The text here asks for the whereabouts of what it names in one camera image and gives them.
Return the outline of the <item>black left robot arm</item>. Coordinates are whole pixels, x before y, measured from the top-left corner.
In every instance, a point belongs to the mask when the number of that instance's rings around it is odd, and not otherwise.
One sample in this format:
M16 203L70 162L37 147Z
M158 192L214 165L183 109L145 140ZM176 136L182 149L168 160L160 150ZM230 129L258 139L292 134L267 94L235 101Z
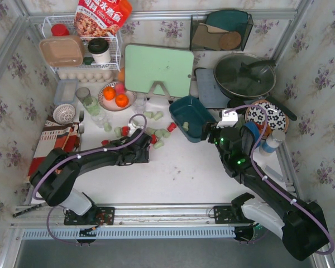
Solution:
M96 204L74 189L76 179L85 173L106 166L127 166L149 162L152 137L137 129L131 137L110 142L107 146L79 153L53 149L44 158L29 182L35 194L50 206L62 206L78 216L92 218Z

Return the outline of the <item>teal plastic storage basket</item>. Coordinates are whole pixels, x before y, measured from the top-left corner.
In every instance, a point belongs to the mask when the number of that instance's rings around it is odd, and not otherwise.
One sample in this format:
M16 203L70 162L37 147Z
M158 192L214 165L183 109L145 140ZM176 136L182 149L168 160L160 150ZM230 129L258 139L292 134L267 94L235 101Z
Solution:
M216 122L215 118L210 114L205 106L198 98L186 96L174 101L169 106L171 118L180 128L182 133L192 143L200 142L202 127L207 122ZM189 122L189 131L183 130L184 122Z

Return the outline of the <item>green capsule bottom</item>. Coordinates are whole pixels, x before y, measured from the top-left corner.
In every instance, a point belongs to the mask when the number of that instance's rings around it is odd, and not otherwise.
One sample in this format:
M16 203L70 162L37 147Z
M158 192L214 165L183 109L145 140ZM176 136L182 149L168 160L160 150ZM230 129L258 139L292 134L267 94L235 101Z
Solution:
M189 131L189 122L184 122L182 125L182 128L184 131L188 132Z

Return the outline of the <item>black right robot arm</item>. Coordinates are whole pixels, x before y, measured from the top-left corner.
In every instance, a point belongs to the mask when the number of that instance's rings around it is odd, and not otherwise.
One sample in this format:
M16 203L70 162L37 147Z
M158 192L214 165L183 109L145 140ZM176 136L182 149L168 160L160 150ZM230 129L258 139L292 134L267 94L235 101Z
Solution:
M287 251L299 261L310 255L324 254L322 247L334 249L322 208L288 193L270 179L243 149L243 139L234 127L219 128L208 122L202 140L215 145L229 177L253 191L232 201L236 214L259 223L278 236Z

